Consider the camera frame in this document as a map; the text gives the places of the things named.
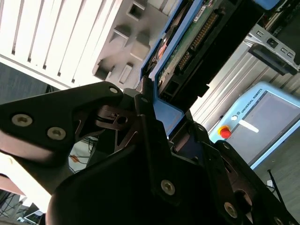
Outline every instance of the electrical wire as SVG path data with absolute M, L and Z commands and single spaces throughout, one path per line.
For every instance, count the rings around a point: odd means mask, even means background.
M 269 185 L 266 185 L 268 188 L 271 188 L 271 189 L 273 189 L 272 190 L 272 193 L 274 193 L 275 192 L 275 188 L 274 187 L 272 187 L 272 186 L 269 186 Z
M 75 155 L 69 155 L 69 157 L 70 158 L 72 158 L 72 159 L 74 159 L 75 161 L 75 163 L 81 163 L 81 164 L 84 164 L 84 165 L 87 165 L 87 163 L 83 163 L 83 162 L 81 162 L 81 161 L 79 161 L 79 159 L 77 159 L 78 158 L 78 156 L 75 156 Z
M 9 201 L 9 203 L 7 203 L 7 206 L 5 207 L 5 209 L 4 210 L 2 210 L 2 212 L 1 212 L 1 214 L 0 214 L 0 216 L 2 216 L 3 215 L 3 213 L 6 213 L 5 211 L 7 210 L 7 208 L 8 208 L 8 206 L 9 207 L 11 207 L 9 204 L 11 203 L 11 201 L 13 200 L 13 197 L 15 196 L 15 194 L 13 194 L 11 197 L 8 197 L 7 198 L 7 200 L 10 198 L 10 201 Z

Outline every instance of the black cable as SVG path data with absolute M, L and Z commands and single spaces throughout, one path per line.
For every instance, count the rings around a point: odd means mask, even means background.
M 284 203 L 283 198 L 282 198 L 282 196 L 281 196 L 281 194 L 280 194 L 280 191 L 279 191 L 279 189 L 278 189 L 278 187 L 277 187 L 276 181 L 275 181 L 275 179 L 274 179 L 274 177 L 273 177 L 273 175 L 272 175 L 272 173 L 271 173 L 271 170 L 267 170 L 267 172 L 269 173 L 269 175 L 270 175 L 270 177 L 271 177 L 272 183 L 273 183 L 273 185 L 274 185 L 274 189 L 276 190 L 276 193 L 277 193 L 277 195 L 278 195 L 278 198 L 279 198 L 280 202 L 281 202 L 281 203 L 283 204 L 283 206 L 285 207 L 285 203 Z
M 72 170 L 74 173 L 76 173 L 76 171 L 75 170 L 73 170 L 70 166 L 69 166 L 69 168 L 70 168 L 70 170 Z
M 74 158 L 76 160 L 75 163 L 81 163 L 81 164 L 87 165 L 87 163 L 80 162 L 78 159 L 76 159 L 77 156 L 71 156 L 71 155 L 69 155 L 69 157 Z
M 15 196 L 15 194 L 13 194 L 12 196 L 11 196 L 11 199 L 10 199 L 10 201 L 9 201 L 9 203 L 7 203 L 7 206 L 5 207 L 5 209 L 4 210 L 2 210 L 2 212 L 1 212 L 1 214 L 0 214 L 0 216 L 2 216 L 3 215 L 3 213 L 5 213 L 5 211 L 6 211 L 6 209 L 8 208 L 8 206 L 9 207 L 11 207 L 9 204 L 11 203 L 11 201 L 13 200 L 13 197 Z
M 269 185 L 266 185 L 268 188 L 272 188 L 273 190 L 272 190 L 272 193 L 274 193 L 275 192 L 275 188 L 274 187 L 272 187 L 272 186 L 269 186 Z

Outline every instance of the white panel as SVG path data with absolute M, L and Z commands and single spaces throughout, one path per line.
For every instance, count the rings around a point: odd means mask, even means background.
M 176 7 L 177 7 L 178 4 L 179 4 L 179 0 L 176 0 L 176 3 L 171 8 L 171 11 L 169 12 L 168 15 L 172 15 L 172 13 L 175 11 L 175 9 L 176 9 Z
M 291 78 L 292 78 L 291 74 L 285 74 L 284 76 L 279 74 L 279 76 L 277 76 L 273 81 L 271 81 L 271 84 L 273 84 L 275 87 L 281 88 L 281 86 L 283 86 Z
M 294 92 L 294 96 L 300 98 L 300 87 Z
M 172 9 L 174 7 L 176 7 L 178 2 L 179 2 L 179 0 L 168 0 L 168 2 L 166 3 L 166 5 L 163 9 L 163 13 L 166 14 L 166 15 L 169 15 L 170 12 L 172 11 Z
M 160 9 L 163 2 L 164 0 L 148 0 L 148 3 L 157 9 Z
M 121 3 L 122 0 L 115 0 L 114 2 L 110 0 L 105 1 L 101 14 L 95 22 L 74 75 L 75 82 L 78 85 L 101 81 L 93 76 L 92 70 L 98 61 L 99 54 L 106 41 L 107 35 Z
M 46 60 L 46 73 L 57 76 L 82 0 L 64 0 Z
M 21 0 L 4 1 L 0 26 L 0 51 L 11 54 L 18 23 Z
M 20 60 L 28 60 L 33 36 L 38 20 L 41 0 L 25 0 L 15 44 L 15 56 Z
M 285 84 L 283 90 L 291 93 L 298 87 L 300 87 L 300 73 L 297 73 L 295 76 L 293 76 L 291 80 Z
M 101 6 L 101 2 L 101 0 L 87 0 L 79 14 L 61 65 L 60 73 L 62 81 L 70 82 L 74 77 L 80 57 Z
M 62 0 L 45 0 L 37 26 L 32 52 L 31 63 L 43 68 L 54 27 L 58 18 Z

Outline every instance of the blue plastic frame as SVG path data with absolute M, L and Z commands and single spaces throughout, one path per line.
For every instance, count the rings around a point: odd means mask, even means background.
M 217 140 L 224 140 L 219 134 L 218 129 L 223 125 L 228 125 L 230 129 L 234 129 L 239 120 L 243 119 L 247 113 L 255 107 L 256 102 L 260 99 L 260 97 L 265 93 L 269 92 L 286 102 L 300 108 L 300 99 L 296 98 L 293 95 L 285 93 L 283 90 L 273 87 L 271 84 L 267 82 L 259 82 L 250 90 L 248 90 L 245 94 L 239 97 L 238 100 L 232 105 L 232 107 L 228 110 L 228 112 L 224 115 L 218 125 L 212 130 L 210 133 L 210 139 L 212 142 L 216 142 Z M 238 119 L 235 121 L 231 120 L 231 117 L 237 115 Z M 271 154 L 288 136 L 290 136 L 298 127 L 300 126 L 300 120 L 293 124 L 270 148 L 259 157 L 257 161 L 255 161 L 250 167 L 251 169 L 255 169 L 269 154 Z
M 167 29 L 169 25 L 172 22 L 172 19 L 174 18 L 176 12 L 178 11 L 178 8 L 181 4 L 182 0 L 180 0 L 180 3 L 177 5 L 177 8 L 174 10 L 172 15 L 169 17 L 169 20 L 167 21 L 163 31 L 159 35 L 159 38 L 157 39 L 157 42 L 154 46 L 159 45 L 160 40 L 164 37 L 165 33 L 167 32 Z M 255 0 L 257 4 L 261 5 L 265 9 L 271 9 L 274 5 L 276 5 L 279 0 Z M 155 66 L 153 71 L 150 73 L 150 78 L 153 80 L 155 84 L 158 83 L 158 75 L 163 69 L 164 65 L 170 58 L 171 54 L 175 50 L 177 44 L 180 42 L 182 36 L 186 32 L 186 30 L 189 28 L 191 22 L 193 21 L 196 14 L 199 12 L 201 5 L 203 3 L 203 0 L 194 0 L 194 3 L 192 4 L 191 8 L 189 9 L 188 13 L 186 14 L 184 20 L 182 21 L 181 25 L 179 26 L 178 30 L 176 31 L 174 37 L 172 38 L 171 42 L 169 43 L 166 51 L 164 52 L 162 58 L 158 62 L 158 64 Z M 154 49 L 149 52 L 148 56 L 146 57 L 145 61 L 143 62 L 143 65 L 141 67 L 141 73 L 140 73 L 140 79 L 143 75 L 143 68 L 146 66 L 147 62 L 150 60 L 151 56 L 154 53 Z M 158 87 L 157 85 L 154 85 L 154 98 L 153 98 L 153 106 L 155 110 L 156 118 L 164 124 L 165 132 L 167 135 L 169 135 L 173 129 L 176 127 L 176 125 L 180 122 L 180 120 L 183 118 L 184 113 L 182 110 L 172 106 L 171 104 L 161 100 L 158 96 Z

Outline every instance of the cable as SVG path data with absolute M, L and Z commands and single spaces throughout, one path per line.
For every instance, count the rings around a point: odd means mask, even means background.
M 7 208 L 8 208 L 8 206 L 9 207 L 11 207 L 9 204 L 11 203 L 11 201 L 13 200 L 13 197 L 15 196 L 15 194 L 13 194 L 11 197 L 8 197 L 7 199 L 9 199 L 9 198 L 11 198 L 10 199 L 10 201 L 9 201 L 9 203 L 7 203 L 7 206 L 5 207 L 5 209 L 4 210 L 2 210 L 2 212 L 1 212 L 1 214 L 0 214 L 0 216 L 2 216 L 3 215 L 3 213 L 5 213 L 5 211 L 7 210 Z
M 75 161 L 74 160 L 73 161 L 75 163 L 81 163 L 81 164 L 87 165 L 87 163 L 80 162 L 79 159 L 77 159 L 78 156 L 76 156 L 76 155 L 69 155 L 69 157 L 72 158 L 72 159 L 74 159 Z
M 73 169 L 72 169 L 70 166 L 69 166 L 69 169 L 70 169 L 70 170 L 72 170 L 74 173 L 76 173 L 76 171 L 75 171 L 75 170 L 73 170 Z
M 275 192 L 275 188 L 274 187 L 272 187 L 272 186 L 269 186 L 269 185 L 266 185 L 268 188 L 272 188 L 273 190 L 272 190 L 272 193 L 274 193 Z

